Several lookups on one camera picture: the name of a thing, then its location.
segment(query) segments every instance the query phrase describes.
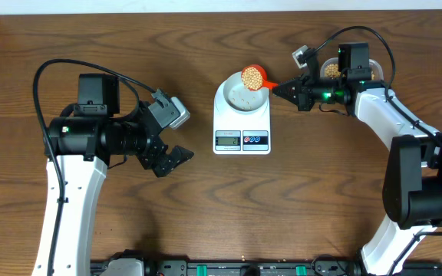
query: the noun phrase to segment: digital kitchen scale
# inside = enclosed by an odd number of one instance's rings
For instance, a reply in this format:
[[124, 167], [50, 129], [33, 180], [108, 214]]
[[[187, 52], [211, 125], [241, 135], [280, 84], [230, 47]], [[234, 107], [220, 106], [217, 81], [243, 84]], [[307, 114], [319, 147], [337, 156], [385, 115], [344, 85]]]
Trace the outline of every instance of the digital kitchen scale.
[[269, 89], [250, 91], [242, 72], [234, 73], [214, 97], [215, 154], [269, 154]]

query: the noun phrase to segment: scale display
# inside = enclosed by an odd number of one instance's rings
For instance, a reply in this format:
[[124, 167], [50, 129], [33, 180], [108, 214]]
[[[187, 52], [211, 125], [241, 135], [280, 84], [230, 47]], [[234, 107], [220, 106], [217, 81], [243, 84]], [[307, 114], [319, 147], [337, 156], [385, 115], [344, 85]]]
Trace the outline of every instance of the scale display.
[[239, 146], [238, 137], [218, 137], [216, 139], [216, 145], [219, 146]]

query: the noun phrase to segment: wooden table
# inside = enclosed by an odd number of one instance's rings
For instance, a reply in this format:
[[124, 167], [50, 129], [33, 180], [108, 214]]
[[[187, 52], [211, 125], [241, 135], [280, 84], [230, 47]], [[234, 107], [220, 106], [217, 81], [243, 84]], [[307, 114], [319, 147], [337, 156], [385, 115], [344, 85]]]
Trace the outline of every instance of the wooden table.
[[[298, 112], [273, 97], [268, 156], [212, 151], [213, 98], [228, 76], [261, 64], [271, 80], [288, 80], [299, 74], [296, 48], [320, 45], [349, 25], [376, 28], [387, 39], [397, 95], [442, 131], [442, 11], [0, 16], [0, 274], [28, 275], [35, 264], [47, 178], [31, 82], [40, 64], [59, 57], [162, 87], [192, 114], [162, 135], [194, 151], [191, 162], [163, 179], [135, 159], [107, 173], [93, 259], [125, 248], [192, 259], [351, 257], [384, 217], [388, 151], [367, 126], [318, 108]], [[369, 41], [388, 78], [386, 51], [369, 33], [343, 34], [320, 61], [347, 41]], [[87, 72], [94, 71], [69, 64], [45, 71], [39, 92], [47, 123], [75, 101], [78, 75]], [[123, 89], [123, 113], [133, 107]], [[426, 238], [412, 258], [442, 261], [442, 238]]]

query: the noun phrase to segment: white plastic cup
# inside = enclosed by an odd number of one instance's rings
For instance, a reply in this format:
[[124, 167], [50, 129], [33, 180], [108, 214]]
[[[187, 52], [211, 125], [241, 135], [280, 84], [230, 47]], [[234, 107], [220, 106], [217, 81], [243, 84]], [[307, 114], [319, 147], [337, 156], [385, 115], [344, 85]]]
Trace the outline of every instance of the white plastic cup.
[[[338, 64], [338, 57], [330, 58], [322, 65], [322, 68], [320, 68], [321, 78], [325, 77], [325, 69], [330, 64]], [[369, 59], [369, 67], [373, 71], [375, 81], [384, 79], [383, 69], [381, 69], [381, 65], [377, 61]]]

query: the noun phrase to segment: orange spoon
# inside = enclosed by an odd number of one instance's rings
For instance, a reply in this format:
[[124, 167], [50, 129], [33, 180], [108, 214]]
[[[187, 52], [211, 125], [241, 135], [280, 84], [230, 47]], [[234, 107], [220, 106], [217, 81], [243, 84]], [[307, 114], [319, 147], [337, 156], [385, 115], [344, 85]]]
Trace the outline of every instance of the orange spoon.
[[252, 65], [249, 65], [249, 66], [243, 68], [243, 70], [242, 70], [242, 77], [243, 77], [246, 69], [249, 69], [249, 68], [255, 68], [260, 73], [260, 75], [262, 76], [262, 85], [260, 85], [260, 87], [249, 87], [245, 83], [243, 83], [245, 85], [245, 87], [248, 88], [249, 90], [257, 91], [258, 89], [260, 89], [262, 87], [267, 87], [269, 89], [272, 89], [272, 88], [274, 88], [274, 87], [276, 87], [278, 85], [276, 83], [267, 81], [267, 73], [266, 73], [266, 71], [264, 70], [264, 68], [262, 68], [262, 66], [257, 65], [257, 64], [252, 64]]

